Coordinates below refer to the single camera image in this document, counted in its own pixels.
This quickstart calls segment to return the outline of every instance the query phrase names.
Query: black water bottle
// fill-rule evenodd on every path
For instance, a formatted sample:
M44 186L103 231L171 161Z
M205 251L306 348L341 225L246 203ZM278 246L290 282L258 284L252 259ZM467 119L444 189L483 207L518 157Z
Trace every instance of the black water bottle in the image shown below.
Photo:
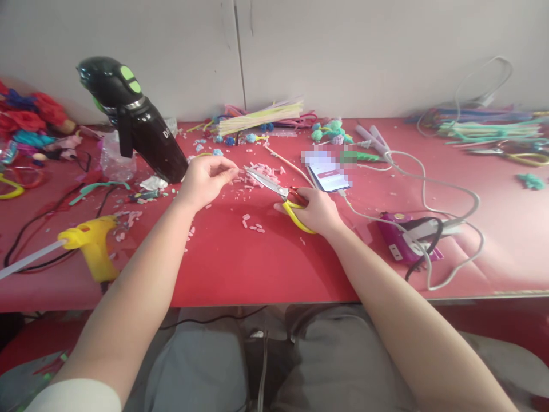
M118 130L120 154L135 149L168 183L178 183L189 166L158 109L141 93L132 71L110 57L90 57L77 67L80 82Z

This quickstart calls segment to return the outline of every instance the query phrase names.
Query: right hand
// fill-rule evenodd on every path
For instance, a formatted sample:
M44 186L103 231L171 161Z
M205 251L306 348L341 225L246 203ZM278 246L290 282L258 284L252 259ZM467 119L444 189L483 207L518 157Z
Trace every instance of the right hand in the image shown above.
M336 204L326 192L302 187L297 190L297 193L306 198L309 205L305 209L293 209L293 211L309 229L326 237L333 231L345 228L345 224L337 212ZM281 203L276 203L274 208L279 212L286 213Z

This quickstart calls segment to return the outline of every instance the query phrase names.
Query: white wall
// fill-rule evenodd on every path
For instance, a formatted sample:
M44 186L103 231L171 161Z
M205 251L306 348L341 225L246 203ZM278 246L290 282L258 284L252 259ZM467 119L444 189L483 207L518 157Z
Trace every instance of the white wall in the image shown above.
M81 122L104 119L74 69L97 54L127 64L180 120L244 106L244 92L251 110L303 94L321 115L402 116L451 100L497 54L515 74L495 103L549 108L548 39L547 0L0 0L0 78L50 93Z
M391 117L453 98L489 58L496 104L549 108L547 0L237 0L248 108L305 95L322 115ZM463 96L497 77L484 70Z
M7 86L51 94L76 121L105 120L75 70L96 55L130 67L164 116L244 105L232 0L0 0Z

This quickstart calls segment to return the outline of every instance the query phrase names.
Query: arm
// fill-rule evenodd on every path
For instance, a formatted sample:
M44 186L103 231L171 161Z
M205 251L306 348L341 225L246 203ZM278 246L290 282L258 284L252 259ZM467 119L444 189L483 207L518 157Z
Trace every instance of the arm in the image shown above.
M337 253L421 411L517 412L459 333L345 226L328 194L310 188L299 193L309 205L294 210L297 217Z
M194 214L238 174L222 156L194 159L180 193L157 222L88 320L53 382L90 378L113 388L122 403L173 295Z

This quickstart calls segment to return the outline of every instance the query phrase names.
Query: small scissors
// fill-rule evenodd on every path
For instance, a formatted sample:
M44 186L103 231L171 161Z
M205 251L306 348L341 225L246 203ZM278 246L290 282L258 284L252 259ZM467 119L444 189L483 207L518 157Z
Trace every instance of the small scissors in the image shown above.
M509 142L508 140L498 142L490 149L469 148L465 150L477 155L497 154L528 166L541 167L549 165L549 152L536 149L532 145L525 147L524 144Z
M290 187L290 188L284 188L280 185L277 185L275 182L273 182L268 177L263 176L262 174L256 172L253 169L250 169L249 167L244 166L244 169L246 169L247 173L252 176L254 179L256 179L258 182L260 182L262 185L268 187L273 192L276 192L282 197L282 200L284 201L282 203L282 207L290 216L290 219L292 219L292 222L295 223L297 227L299 227L302 231L306 233L310 233L311 235L315 235L316 232L313 232L311 229L309 229L307 226L305 226L301 221L297 218L296 214L292 209L305 209L305 207L309 204L307 199L305 199L302 195L297 193L297 188ZM288 200L288 196L293 195L297 199L297 201L300 203L294 203Z
M13 175L13 180L5 178L5 172ZM32 189L42 184L43 179L44 172L40 169L22 166L4 167L0 165L0 181L14 187L13 191L0 195L0 200L17 197L23 194L25 189Z

